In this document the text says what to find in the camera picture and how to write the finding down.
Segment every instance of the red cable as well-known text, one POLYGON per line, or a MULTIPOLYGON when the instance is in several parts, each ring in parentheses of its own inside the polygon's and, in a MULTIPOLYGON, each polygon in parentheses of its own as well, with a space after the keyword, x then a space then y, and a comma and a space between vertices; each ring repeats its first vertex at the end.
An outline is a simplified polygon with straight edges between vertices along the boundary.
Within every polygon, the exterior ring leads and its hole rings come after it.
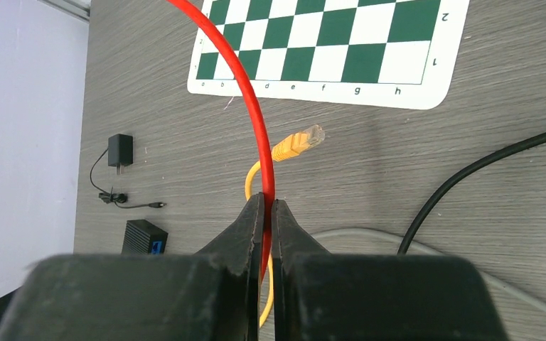
POLYGON ((275 177, 273 175, 273 159, 271 157, 271 145, 267 136, 267 128, 258 104, 258 99, 248 74, 242 63, 233 52, 233 49, 214 24, 202 14, 202 12, 187 0, 168 0, 171 4, 182 10, 198 27, 204 31, 223 56, 229 68, 233 72, 237 85, 240 86, 244 96, 244 102, 248 108, 248 114, 254 127, 258 156, 260 159, 260 173, 262 174, 262 192, 264 193, 264 231, 262 232, 262 260, 260 264, 260 278, 264 278, 267 270, 267 261, 271 250, 271 206, 275 200, 275 177))

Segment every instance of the gray cable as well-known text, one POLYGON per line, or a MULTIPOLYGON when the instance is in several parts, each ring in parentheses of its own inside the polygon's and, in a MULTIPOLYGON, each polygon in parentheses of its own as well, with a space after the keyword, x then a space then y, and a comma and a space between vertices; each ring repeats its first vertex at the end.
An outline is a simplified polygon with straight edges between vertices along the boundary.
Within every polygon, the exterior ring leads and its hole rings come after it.
MULTIPOLYGON (((312 234, 312 236, 316 239, 340 237, 345 235, 369 236, 369 237, 374 237, 377 239, 381 239, 387 242, 392 242, 397 244, 399 244, 402 241, 401 236, 397 236, 396 234, 380 231, 377 229, 363 229, 363 228, 332 229, 329 231, 312 234)), ((426 245, 420 244, 418 242, 412 242, 411 247, 418 251, 424 252, 425 254, 433 254, 437 256, 444 255, 442 252, 437 251, 431 247, 427 247, 426 245)), ((500 280, 499 278, 493 275, 489 275, 483 271, 480 271, 480 273, 482 277, 486 280, 486 282, 491 284, 492 286, 499 288, 501 290, 504 290, 506 293, 509 293, 510 295, 515 296, 516 298, 519 298, 520 300, 525 301, 526 303, 529 303, 530 305, 538 308, 539 310, 546 312, 546 302, 525 293, 524 291, 516 288, 515 286, 512 286, 511 284, 508 284, 500 280)))

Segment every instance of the chessboard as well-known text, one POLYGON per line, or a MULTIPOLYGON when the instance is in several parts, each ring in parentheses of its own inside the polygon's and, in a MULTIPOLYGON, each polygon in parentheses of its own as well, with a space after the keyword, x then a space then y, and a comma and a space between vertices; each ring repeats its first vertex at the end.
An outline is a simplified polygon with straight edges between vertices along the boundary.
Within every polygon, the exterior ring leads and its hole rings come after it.
MULTIPOLYGON (((447 95, 469 0, 205 0, 258 97, 431 109, 447 95)), ((240 96, 198 31, 188 90, 240 96)))

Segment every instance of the white floor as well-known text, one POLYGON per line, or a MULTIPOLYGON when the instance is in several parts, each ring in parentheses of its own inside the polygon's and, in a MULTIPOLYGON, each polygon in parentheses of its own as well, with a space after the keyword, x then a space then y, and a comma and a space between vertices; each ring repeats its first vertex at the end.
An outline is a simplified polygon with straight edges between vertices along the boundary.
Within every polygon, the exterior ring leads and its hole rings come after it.
POLYGON ((73 250, 89 26, 0 0, 0 296, 73 250))

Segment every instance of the black cable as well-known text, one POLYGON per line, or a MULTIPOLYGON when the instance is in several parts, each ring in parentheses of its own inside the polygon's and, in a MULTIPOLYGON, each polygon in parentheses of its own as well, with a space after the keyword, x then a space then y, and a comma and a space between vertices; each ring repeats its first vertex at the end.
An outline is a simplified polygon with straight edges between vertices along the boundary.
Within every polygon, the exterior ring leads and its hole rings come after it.
POLYGON ((521 151, 525 151, 527 149, 540 146, 542 144, 546 144, 546 132, 543 134, 539 134, 537 136, 531 137, 530 139, 526 139, 524 141, 518 142, 516 144, 512 144, 511 146, 507 146, 503 149, 500 149, 496 151, 495 153, 492 153, 491 155, 485 156, 484 158, 481 158, 480 160, 472 163, 471 165, 465 167, 464 169, 460 170, 459 172, 455 173, 455 175, 451 176, 447 181, 445 181, 439 189, 434 192, 434 194, 426 201, 422 209, 417 213, 417 216, 415 219, 413 219, 413 222, 411 223, 411 226, 409 226, 409 229, 405 233, 405 236, 403 237, 403 240, 401 242, 401 245, 399 246, 398 254, 406 254, 407 250, 409 249, 409 245, 413 241, 413 238, 415 237, 415 234, 417 233, 417 230, 420 226, 422 226, 422 223, 430 214, 434 206, 441 200, 441 198, 459 181, 462 181, 465 177, 468 175, 471 175, 472 173, 478 171, 481 168, 484 168, 492 163, 495 163, 496 161, 499 161, 503 158, 507 158, 508 156, 512 156, 516 153, 520 153, 521 151))
POLYGON ((129 199, 129 197, 126 194, 124 194, 124 193, 113 193, 114 192, 113 187, 110 190, 110 192, 106 192, 103 188, 95 185, 95 183, 93 182, 93 169, 95 169, 95 166, 97 165, 97 163, 100 162, 100 160, 107 153, 107 150, 108 150, 108 148, 106 148, 105 151, 102 153, 102 155, 100 155, 100 157, 97 158, 97 160, 95 161, 95 163, 93 163, 93 166, 91 167, 91 171, 89 172, 89 181, 91 182, 91 185, 93 185, 93 187, 97 188, 100 191, 100 193, 99 193, 99 195, 97 195, 97 197, 99 199, 101 199, 101 201, 105 202, 106 204, 109 204, 109 203, 113 202, 114 205, 116 205, 116 207, 123 208, 123 209, 140 208, 140 207, 162 208, 162 207, 166 206, 166 203, 159 202, 159 201, 158 202, 150 202, 149 204, 141 204, 141 205, 133 205, 133 206, 120 206, 120 204, 123 204, 123 203, 127 202, 127 200, 129 199))

